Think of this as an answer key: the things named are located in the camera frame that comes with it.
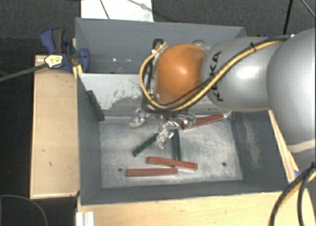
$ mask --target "gray metal bin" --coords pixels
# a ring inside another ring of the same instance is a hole
[[[89,73],[78,76],[80,196],[82,205],[183,199],[282,190],[285,170],[267,112],[232,113],[231,118],[180,131],[183,160],[196,172],[176,176],[126,176],[127,168],[152,167],[146,157],[172,158],[172,146],[132,150],[157,132],[154,119],[141,128],[129,122],[141,103],[138,69],[155,38],[169,45],[202,40],[209,45],[245,36],[241,27],[76,20],[77,48],[88,48]],[[99,122],[88,101],[92,90],[105,114]],[[207,99],[192,109],[216,111]]]

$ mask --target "yellow object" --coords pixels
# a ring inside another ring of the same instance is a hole
[[[239,55],[236,56],[233,60],[231,60],[230,62],[228,62],[228,64],[227,64],[225,67],[223,67],[223,68],[218,72],[218,74],[208,83],[208,85],[207,85],[204,89],[202,89],[201,92],[199,92],[195,97],[193,97],[193,98],[192,98],[190,101],[188,101],[187,103],[185,103],[185,104],[183,104],[183,105],[181,105],[181,106],[179,106],[179,107],[177,107],[177,108],[174,108],[174,109],[172,109],[172,110],[170,110],[170,111],[175,112],[175,111],[183,110],[183,109],[189,107],[190,105],[192,105],[193,103],[195,103],[196,101],[198,101],[204,94],[206,94],[206,93],[211,89],[211,87],[212,87],[214,84],[216,84],[216,83],[219,81],[219,79],[220,79],[234,64],[236,64],[237,62],[239,62],[239,61],[242,60],[243,58],[249,56],[250,54],[254,53],[255,51],[258,51],[258,50],[260,50],[260,49],[263,49],[263,48],[265,48],[265,47],[268,47],[268,46],[270,46],[270,45],[272,45],[272,44],[275,44],[275,43],[277,43],[277,42],[279,42],[279,41],[276,40],[276,41],[265,42],[265,43],[263,43],[263,44],[261,44],[261,45],[256,46],[255,49],[252,48],[252,49],[249,49],[249,50],[247,50],[247,51],[245,51],[245,52],[239,54]],[[142,74],[143,74],[143,71],[144,71],[145,66],[148,64],[149,61],[151,61],[151,60],[155,57],[155,55],[156,55],[158,52],[162,51],[162,49],[163,49],[163,47],[160,46],[153,54],[151,54],[147,59],[145,59],[144,63],[142,64],[142,66],[141,66],[141,68],[140,68],[140,71],[139,71],[139,79],[140,79],[140,84],[141,84],[142,91],[143,91],[144,95],[146,96],[146,98],[150,101],[150,103],[151,103],[152,105],[154,105],[155,107],[157,107],[157,108],[160,108],[160,109],[167,109],[168,107],[159,104],[158,102],[156,102],[156,101],[148,94],[148,92],[146,91],[146,88],[145,88],[145,86],[144,86],[143,79],[142,79]]]
[[[165,104],[182,103],[196,91],[176,101],[182,95],[199,86],[201,66],[206,52],[191,43],[174,45],[166,49],[155,65],[155,95]]]

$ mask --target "white paper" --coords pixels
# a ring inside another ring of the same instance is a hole
[[[151,0],[102,0],[110,19],[153,22]],[[107,19],[100,0],[82,0],[81,17]]]

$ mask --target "yellow cable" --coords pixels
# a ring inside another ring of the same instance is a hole
[[[179,111],[179,110],[182,110],[182,109],[185,109],[186,107],[189,107],[191,104],[195,103],[196,101],[198,101],[205,93],[207,93],[211,87],[216,84],[219,79],[234,65],[236,64],[237,62],[239,62],[240,60],[242,60],[243,58],[249,56],[250,54],[254,53],[255,51],[257,50],[260,50],[260,49],[263,49],[263,48],[266,48],[272,44],[275,44],[279,42],[279,40],[275,40],[275,41],[270,41],[270,42],[266,42],[266,43],[263,43],[259,46],[256,46],[255,48],[252,48],[252,49],[249,49],[245,52],[243,52],[242,54],[238,55],[237,57],[235,57],[233,60],[231,60],[223,69],[221,69],[219,71],[219,73],[207,84],[207,86],[201,91],[199,92],[195,97],[193,97],[190,101],[188,101],[187,103],[175,108],[175,109],[172,109],[170,111],[174,112],[174,111]],[[162,50],[163,47],[160,47],[158,50],[157,50],[157,53],[160,52]],[[143,83],[143,80],[142,80],[142,74],[143,74],[143,70],[145,68],[145,66],[147,65],[147,63],[153,59],[155,57],[156,53],[153,53],[152,55],[150,55],[145,61],[144,63],[142,64],[141,68],[140,68],[140,71],[139,71],[139,78],[140,78],[140,84],[141,84],[141,88],[143,90],[143,93],[144,95],[146,96],[146,98],[150,101],[151,104],[153,104],[155,107],[158,107],[160,109],[167,109],[166,106],[164,105],[160,105],[158,102],[156,102],[153,98],[151,98],[151,96],[148,94],[148,92],[146,91],[146,88],[144,86],[144,83]]]

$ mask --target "tripod leg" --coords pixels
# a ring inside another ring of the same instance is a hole
[[[293,0],[290,0],[290,2],[288,4],[288,8],[287,8],[286,20],[285,20],[284,29],[283,29],[284,35],[287,33],[287,26],[288,26],[288,21],[290,19],[292,4],[293,4]]]

